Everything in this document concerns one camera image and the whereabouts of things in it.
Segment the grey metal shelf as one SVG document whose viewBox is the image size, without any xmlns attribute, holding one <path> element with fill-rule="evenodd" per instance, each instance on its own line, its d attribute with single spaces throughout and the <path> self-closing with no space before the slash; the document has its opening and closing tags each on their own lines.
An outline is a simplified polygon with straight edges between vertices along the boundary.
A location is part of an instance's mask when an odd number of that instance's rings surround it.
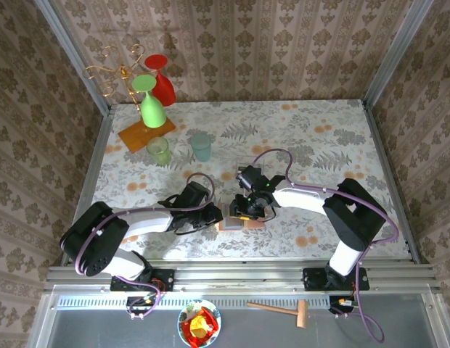
<svg viewBox="0 0 450 348">
<path fill-rule="evenodd" d="M 26 348 L 190 348 L 181 338 L 181 313 L 198 294 L 169 293 L 146 318 L 132 319 L 123 294 L 43 297 Z M 358 315 L 335 315 L 329 299 L 308 296 L 308 324 L 249 307 L 250 302 L 292 310 L 297 296 L 209 296 L 218 310 L 218 336 L 206 348 L 450 348 L 450 320 L 443 297 L 363 294 L 365 326 Z"/>
</svg>

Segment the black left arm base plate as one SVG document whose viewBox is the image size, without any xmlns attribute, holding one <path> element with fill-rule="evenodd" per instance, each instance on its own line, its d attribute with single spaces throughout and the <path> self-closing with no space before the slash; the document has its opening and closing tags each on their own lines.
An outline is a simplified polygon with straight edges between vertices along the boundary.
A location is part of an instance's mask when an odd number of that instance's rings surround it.
<svg viewBox="0 0 450 348">
<path fill-rule="evenodd" d="M 143 283 L 143 285 L 136 285 L 126 283 L 117 277 L 112 277 L 110 290 L 111 291 L 152 291 L 145 283 L 156 286 L 161 292 L 172 291 L 174 282 L 175 270 L 153 268 L 144 271 L 139 275 L 134 282 Z"/>
</svg>

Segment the aluminium extrusion frame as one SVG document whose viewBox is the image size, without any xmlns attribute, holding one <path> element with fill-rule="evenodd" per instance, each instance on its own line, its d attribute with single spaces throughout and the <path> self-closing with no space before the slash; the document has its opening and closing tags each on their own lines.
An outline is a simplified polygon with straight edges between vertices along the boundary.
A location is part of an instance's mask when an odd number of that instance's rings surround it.
<svg viewBox="0 0 450 348">
<path fill-rule="evenodd" d="M 109 107 L 98 95 L 97 87 L 92 82 L 85 83 L 91 97 L 97 103 L 103 114 L 95 149 L 89 165 L 89 174 L 83 184 L 83 191 L 78 201 L 75 216 L 79 218 L 90 205 L 103 155 L 102 148 L 108 142 L 110 129 L 113 125 L 118 107 Z M 421 264 L 418 260 L 417 248 L 413 245 L 412 232 L 406 221 L 404 208 L 400 202 L 398 189 L 393 182 L 393 174 L 388 164 L 387 155 L 381 144 L 380 134 L 375 125 L 371 108 L 364 101 L 359 102 L 364 113 L 364 119 L 369 126 L 369 132 L 374 141 L 377 156 L 392 202 L 398 214 L 398 224 L 403 229 L 403 235 L 409 248 L 411 260 L 376 260 L 365 262 L 367 279 L 370 288 L 368 294 L 429 294 L 437 296 L 440 286 L 429 264 Z M 102 294 L 110 289 L 110 277 L 101 273 L 94 277 L 77 274 L 66 264 L 68 257 L 62 258 L 59 267 L 52 267 L 44 286 L 46 293 L 59 293 L 66 296 L 80 296 L 85 293 Z M 160 269 L 174 268 L 175 278 L 173 292 L 177 295 L 207 294 L 217 296 L 310 296 L 311 291 L 305 287 L 303 272 L 307 268 L 318 268 L 325 264 L 323 259 L 252 259 L 252 260 L 156 260 L 154 266 Z"/>
</svg>

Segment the brown leather card holder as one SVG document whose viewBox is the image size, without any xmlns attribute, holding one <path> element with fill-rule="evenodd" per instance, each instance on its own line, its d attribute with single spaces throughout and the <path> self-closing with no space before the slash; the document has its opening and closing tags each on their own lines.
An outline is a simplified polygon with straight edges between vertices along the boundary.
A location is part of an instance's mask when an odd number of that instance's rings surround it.
<svg viewBox="0 0 450 348">
<path fill-rule="evenodd" d="M 217 231 L 243 231 L 264 228 L 265 223 L 259 220 L 242 220 L 229 214 L 229 205 L 220 203 L 223 220 L 216 224 Z"/>
</svg>

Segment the red wrapper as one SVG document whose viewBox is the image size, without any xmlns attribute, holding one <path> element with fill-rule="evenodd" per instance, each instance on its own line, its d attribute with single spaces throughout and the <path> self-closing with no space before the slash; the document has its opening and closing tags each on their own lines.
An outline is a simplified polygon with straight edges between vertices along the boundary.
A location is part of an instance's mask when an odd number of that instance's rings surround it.
<svg viewBox="0 0 450 348">
<path fill-rule="evenodd" d="M 204 315 L 206 317 L 209 329 L 208 334 L 203 338 L 197 338 L 194 337 L 190 333 L 189 324 L 191 319 L 193 319 L 197 315 Z M 218 323 L 217 320 L 213 317 L 212 312 L 207 309 L 206 307 L 201 307 L 201 309 L 195 314 L 191 319 L 184 321 L 181 323 L 181 332 L 184 335 L 184 338 L 186 339 L 187 343 L 191 346 L 191 348 L 199 348 L 202 346 L 209 338 L 212 337 L 212 335 L 217 332 L 218 330 Z"/>
</svg>

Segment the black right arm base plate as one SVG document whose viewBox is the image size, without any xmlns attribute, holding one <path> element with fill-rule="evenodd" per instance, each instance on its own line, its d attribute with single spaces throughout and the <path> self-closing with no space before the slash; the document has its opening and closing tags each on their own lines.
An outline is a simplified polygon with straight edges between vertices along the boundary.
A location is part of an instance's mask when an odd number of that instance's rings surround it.
<svg viewBox="0 0 450 348">
<path fill-rule="evenodd" d="M 306 291 L 352 291 L 356 285 L 356 271 L 346 277 L 328 276 L 324 268 L 304 268 L 302 278 Z"/>
</svg>

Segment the blue textured tumbler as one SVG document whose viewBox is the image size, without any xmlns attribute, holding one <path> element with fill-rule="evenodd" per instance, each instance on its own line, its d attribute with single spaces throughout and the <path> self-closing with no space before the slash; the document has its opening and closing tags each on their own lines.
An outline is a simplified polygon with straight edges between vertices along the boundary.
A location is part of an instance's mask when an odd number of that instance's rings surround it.
<svg viewBox="0 0 450 348">
<path fill-rule="evenodd" d="M 211 156 L 211 139 L 207 133 L 197 133 L 190 139 L 190 145 L 196 159 L 207 162 Z"/>
</svg>

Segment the wooden mallet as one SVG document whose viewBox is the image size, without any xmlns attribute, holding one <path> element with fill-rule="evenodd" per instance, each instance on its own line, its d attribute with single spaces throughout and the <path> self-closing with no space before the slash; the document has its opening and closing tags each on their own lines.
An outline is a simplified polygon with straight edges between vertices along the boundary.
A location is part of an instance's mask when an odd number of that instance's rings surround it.
<svg viewBox="0 0 450 348">
<path fill-rule="evenodd" d="M 308 302 L 306 300 L 299 300 L 296 310 L 290 310 L 282 307 L 275 307 L 265 304 L 259 304 L 255 302 L 247 302 L 248 307 L 268 310 L 271 312 L 278 312 L 288 315 L 294 315 L 296 317 L 296 326 L 298 328 L 306 329 L 308 324 Z"/>
</svg>

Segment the green plastic wine glass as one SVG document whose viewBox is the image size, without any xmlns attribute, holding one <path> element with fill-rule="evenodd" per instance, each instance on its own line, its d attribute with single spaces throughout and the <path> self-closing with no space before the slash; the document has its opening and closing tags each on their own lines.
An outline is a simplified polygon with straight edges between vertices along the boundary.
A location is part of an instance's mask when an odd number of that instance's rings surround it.
<svg viewBox="0 0 450 348">
<path fill-rule="evenodd" d="M 132 87 L 136 92 L 145 93 L 139 105 L 141 117 L 148 128 L 159 128 L 166 122 L 165 110 L 162 103 L 151 94 L 157 81 L 151 75 L 139 75 L 132 81 Z"/>
</svg>

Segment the patterned ceramic bowl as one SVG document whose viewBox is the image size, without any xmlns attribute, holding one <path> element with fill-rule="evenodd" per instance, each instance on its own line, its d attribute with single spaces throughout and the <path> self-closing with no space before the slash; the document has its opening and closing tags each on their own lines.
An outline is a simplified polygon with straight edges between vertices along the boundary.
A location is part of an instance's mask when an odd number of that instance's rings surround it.
<svg viewBox="0 0 450 348">
<path fill-rule="evenodd" d="M 199 348 L 208 348 L 218 337 L 220 330 L 221 330 L 221 313 L 219 312 L 217 306 L 215 306 L 212 302 L 205 300 L 205 299 L 195 299 L 190 301 L 186 307 L 180 312 L 179 319 L 177 323 L 177 329 L 180 335 L 181 340 L 191 348 L 191 346 L 187 343 L 186 339 L 184 338 L 183 333 L 181 332 L 181 323 L 184 321 L 187 321 L 191 319 L 197 312 L 201 309 L 201 307 L 206 307 L 209 309 L 213 317 L 217 320 L 218 323 L 218 330 L 215 332 L 209 340 L 207 340 L 202 346 Z"/>
</svg>

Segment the red plastic wine glass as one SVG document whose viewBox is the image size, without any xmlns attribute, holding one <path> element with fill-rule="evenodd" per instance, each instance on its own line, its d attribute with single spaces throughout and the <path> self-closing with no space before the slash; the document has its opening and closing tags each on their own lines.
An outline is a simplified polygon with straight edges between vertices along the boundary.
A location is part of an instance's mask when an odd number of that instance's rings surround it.
<svg viewBox="0 0 450 348">
<path fill-rule="evenodd" d="M 152 95 L 157 98 L 164 107 L 169 107 L 176 102 L 176 95 L 172 82 L 164 76 L 162 69 L 168 64 L 168 58 L 162 54 L 153 54 L 145 59 L 147 68 L 154 70 L 156 85 L 152 89 Z"/>
</svg>

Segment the yellow crumpled paper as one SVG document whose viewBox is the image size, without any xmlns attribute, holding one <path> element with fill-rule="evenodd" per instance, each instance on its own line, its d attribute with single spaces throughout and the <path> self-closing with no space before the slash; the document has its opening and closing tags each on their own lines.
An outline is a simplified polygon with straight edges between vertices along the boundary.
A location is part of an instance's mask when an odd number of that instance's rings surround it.
<svg viewBox="0 0 450 348">
<path fill-rule="evenodd" d="M 208 323 L 204 315 L 197 315 L 189 324 L 190 333 L 197 338 L 203 338 L 208 334 Z"/>
</svg>

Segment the green glass tumbler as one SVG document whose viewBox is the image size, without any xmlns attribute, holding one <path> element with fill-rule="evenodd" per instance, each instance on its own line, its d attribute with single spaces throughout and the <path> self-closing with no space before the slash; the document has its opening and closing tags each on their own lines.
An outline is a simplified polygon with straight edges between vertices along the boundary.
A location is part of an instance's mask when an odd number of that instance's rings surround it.
<svg viewBox="0 0 450 348">
<path fill-rule="evenodd" d="M 163 137 L 155 137 L 146 145 L 147 152 L 158 165 L 167 165 L 171 161 L 171 153 L 168 140 Z"/>
</svg>

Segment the floral fern print tablecloth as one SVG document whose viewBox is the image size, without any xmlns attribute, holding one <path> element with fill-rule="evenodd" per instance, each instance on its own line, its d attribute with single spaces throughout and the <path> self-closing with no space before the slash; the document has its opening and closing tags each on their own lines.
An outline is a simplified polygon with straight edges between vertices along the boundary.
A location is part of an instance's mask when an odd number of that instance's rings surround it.
<svg viewBox="0 0 450 348">
<path fill-rule="evenodd" d="M 96 174 L 93 202 L 114 208 L 143 207 L 182 191 L 188 178 L 214 187 L 216 201 L 228 203 L 240 192 L 238 164 L 255 162 L 272 177 L 289 175 L 296 183 L 334 187 L 357 180 L 390 217 L 378 233 L 380 244 L 369 256 L 409 259 L 369 126 L 360 101 L 228 101 L 178 103 L 166 109 L 176 129 L 167 135 L 171 161 L 157 165 L 146 150 L 131 153 L 118 133 L 132 125 L 137 111 L 119 105 L 102 165 Z M 190 139 L 207 133 L 211 156 L 196 159 Z M 211 227 L 187 236 L 148 233 L 123 242 L 149 260 L 251 260 L 330 258 L 338 236 L 329 220 L 295 208 L 275 210 L 264 228 L 217 231 Z"/>
</svg>

